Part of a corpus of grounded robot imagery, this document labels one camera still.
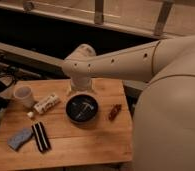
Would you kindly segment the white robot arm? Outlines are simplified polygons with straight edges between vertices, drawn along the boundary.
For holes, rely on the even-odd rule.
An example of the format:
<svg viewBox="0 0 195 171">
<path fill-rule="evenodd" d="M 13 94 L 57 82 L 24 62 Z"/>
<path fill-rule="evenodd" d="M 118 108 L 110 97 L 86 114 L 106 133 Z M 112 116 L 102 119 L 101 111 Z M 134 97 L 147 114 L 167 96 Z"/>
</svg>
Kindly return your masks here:
<svg viewBox="0 0 195 171">
<path fill-rule="evenodd" d="M 134 171 L 195 171 L 195 35 L 161 39 L 91 57 L 82 44 L 62 62 L 72 86 L 92 77 L 137 88 Z"/>
</svg>

